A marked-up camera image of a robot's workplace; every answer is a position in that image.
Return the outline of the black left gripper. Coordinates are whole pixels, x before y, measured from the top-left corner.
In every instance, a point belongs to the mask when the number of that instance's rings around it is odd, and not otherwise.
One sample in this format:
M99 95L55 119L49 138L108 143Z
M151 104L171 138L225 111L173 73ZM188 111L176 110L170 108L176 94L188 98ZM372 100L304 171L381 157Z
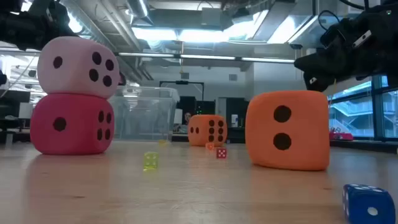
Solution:
M57 37L78 35L69 26L70 18L67 8L60 1L33 1L28 11L19 13L25 21L19 37L20 50L42 48Z

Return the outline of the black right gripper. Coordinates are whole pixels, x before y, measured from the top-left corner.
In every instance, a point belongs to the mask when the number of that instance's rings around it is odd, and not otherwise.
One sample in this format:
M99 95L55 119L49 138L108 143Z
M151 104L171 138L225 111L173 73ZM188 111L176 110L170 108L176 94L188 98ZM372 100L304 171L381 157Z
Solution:
M376 69L377 9L368 7L354 19L344 18L321 36L325 49L295 60L307 90L325 91L336 78L368 76Z

